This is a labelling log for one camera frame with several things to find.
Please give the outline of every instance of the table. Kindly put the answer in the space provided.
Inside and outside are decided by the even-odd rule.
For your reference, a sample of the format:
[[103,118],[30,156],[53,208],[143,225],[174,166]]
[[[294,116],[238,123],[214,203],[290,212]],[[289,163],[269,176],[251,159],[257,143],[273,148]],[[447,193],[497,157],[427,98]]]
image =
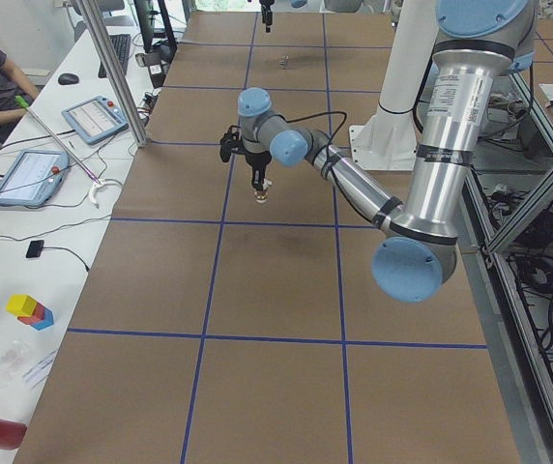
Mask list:
[[[109,28],[109,33],[135,35],[137,31],[134,28],[112,27]],[[32,106],[54,131],[69,129],[60,114],[62,109],[95,95],[104,95],[116,101],[108,79],[97,78],[99,63],[89,34],[84,34]],[[79,84],[60,86],[57,83],[60,73],[76,73],[80,78]],[[132,57],[127,82],[137,104],[140,104],[145,92],[152,91],[146,70],[140,69]],[[44,130],[26,116],[18,124],[8,143],[41,135],[45,135]],[[67,143],[73,144],[80,156],[89,157],[85,162],[95,172],[102,172],[106,168],[105,177],[125,181],[136,149],[128,130],[116,135],[110,143],[102,142],[94,147],[85,145],[75,134],[64,138]],[[8,170],[21,149],[35,146],[57,149],[48,140],[10,146],[0,152],[0,173]],[[99,146],[103,146],[100,157],[90,157]],[[47,203],[78,206],[48,206],[39,210],[0,208],[0,234],[22,238],[42,234],[64,224],[85,222],[83,225],[43,235],[42,238],[46,247],[70,248],[91,265],[106,229],[108,216],[120,194],[120,188],[115,186],[99,190],[97,197],[100,208],[96,209],[89,200],[81,202],[91,184],[87,176],[75,167]],[[0,381],[0,418],[23,422],[31,419],[44,382],[30,389],[23,382],[21,374],[58,348],[87,277],[79,260],[64,250],[45,250],[38,259],[25,259],[28,244],[29,240],[12,242],[0,239],[0,357],[15,349],[23,358],[14,371],[7,369],[6,378]],[[6,302],[12,294],[31,295],[50,308],[55,315],[55,325],[37,332],[16,321],[5,311]],[[14,456],[15,451],[0,450],[0,464],[12,462]]]
[[461,263],[392,301],[313,169],[271,164],[258,205],[218,159],[249,86],[365,121],[392,42],[381,15],[193,15],[15,464],[519,461]]

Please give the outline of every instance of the computer mouse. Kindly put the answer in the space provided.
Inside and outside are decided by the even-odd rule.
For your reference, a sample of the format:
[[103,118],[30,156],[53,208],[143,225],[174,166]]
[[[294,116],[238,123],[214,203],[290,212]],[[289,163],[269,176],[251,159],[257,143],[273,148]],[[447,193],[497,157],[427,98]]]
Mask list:
[[79,76],[71,72],[64,72],[57,78],[60,85],[76,84],[79,81]]

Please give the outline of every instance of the white wall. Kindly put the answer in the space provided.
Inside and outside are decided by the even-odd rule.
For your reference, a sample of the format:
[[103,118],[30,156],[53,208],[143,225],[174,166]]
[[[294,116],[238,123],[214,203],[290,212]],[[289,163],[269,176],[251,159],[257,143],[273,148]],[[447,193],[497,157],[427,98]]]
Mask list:
[[[54,0],[0,0],[0,48],[23,69],[53,72],[73,44],[66,12]],[[48,80],[30,77],[37,84]]]

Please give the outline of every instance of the yellow block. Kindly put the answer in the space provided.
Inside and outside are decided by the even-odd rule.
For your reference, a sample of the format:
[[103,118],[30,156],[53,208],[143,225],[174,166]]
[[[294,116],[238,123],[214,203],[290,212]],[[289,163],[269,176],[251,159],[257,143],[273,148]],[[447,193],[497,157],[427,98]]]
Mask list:
[[29,295],[12,295],[6,304],[6,310],[16,317],[30,317],[37,304]]

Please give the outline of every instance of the white desk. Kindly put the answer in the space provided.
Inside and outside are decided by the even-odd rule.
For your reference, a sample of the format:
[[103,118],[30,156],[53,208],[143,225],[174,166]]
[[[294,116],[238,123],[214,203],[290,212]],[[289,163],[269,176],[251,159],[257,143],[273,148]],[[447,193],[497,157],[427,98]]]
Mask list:
[[[110,34],[131,33],[130,28],[109,28]],[[84,34],[68,57],[41,92],[32,106],[39,116],[54,131],[67,131],[67,123],[60,115],[62,109],[83,102],[95,95],[103,95],[116,102],[108,79],[99,79],[97,72],[100,60],[96,54],[89,34]],[[60,86],[57,77],[60,73],[75,73],[80,82],[75,85]],[[129,61],[127,81],[135,102],[139,104],[145,92],[152,91],[149,76],[140,69],[133,57]],[[23,118],[8,142],[45,135],[44,130],[29,116]],[[78,135],[69,136],[76,152],[88,157],[98,146],[88,147]],[[5,173],[24,148],[40,146],[55,150],[57,146],[50,140],[26,142],[14,145],[0,152],[0,174]],[[118,134],[100,155],[106,162],[103,177],[124,182],[132,163],[135,150],[133,139],[128,130]],[[104,169],[104,163],[96,156],[87,159],[86,164],[96,173]],[[92,182],[78,167],[70,170],[59,191],[47,203],[74,205],[85,196]],[[46,207],[38,210],[25,208],[0,208],[0,234],[13,237],[26,237],[52,230],[64,224],[74,224],[91,218],[103,218],[111,213],[120,194],[118,187],[107,187],[99,191],[97,198],[100,208],[96,209],[89,200],[74,208]],[[99,248],[108,219],[90,222],[77,227],[67,228],[46,234],[45,247],[67,247],[81,256],[91,265]],[[83,265],[70,253],[61,250],[45,250],[40,258],[25,259],[29,240],[13,242],[0,239],[0,357],[17,343],[27,347],[28,355],[23,363],[11,375],[0,382],[0,418],[28,423],[32,417],[44,382],[29,389],[21,375],[30,367],[56,350],[64,336],[66,327],[73,314],[74,306],[87,277]],[[55,325],[38,332],[18,322],[5,307],[12,294],[28,294],[50,308],[55,316]],[[11,463],[15,451],[0,450],[0,464]]]

